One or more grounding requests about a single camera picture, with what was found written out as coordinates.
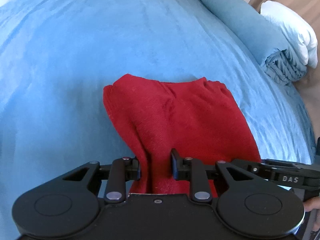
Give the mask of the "person's right hand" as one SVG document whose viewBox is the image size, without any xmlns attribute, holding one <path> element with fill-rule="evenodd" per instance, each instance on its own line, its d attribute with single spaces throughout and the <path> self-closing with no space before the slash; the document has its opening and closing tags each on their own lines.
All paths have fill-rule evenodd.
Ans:
<svg viewBox="0 0 320 240">
<path fill-rule="evenodd" d="M 303 203 L 305 212 L 320 209 L 320 196 L 311 198 Z"/>
</svg>

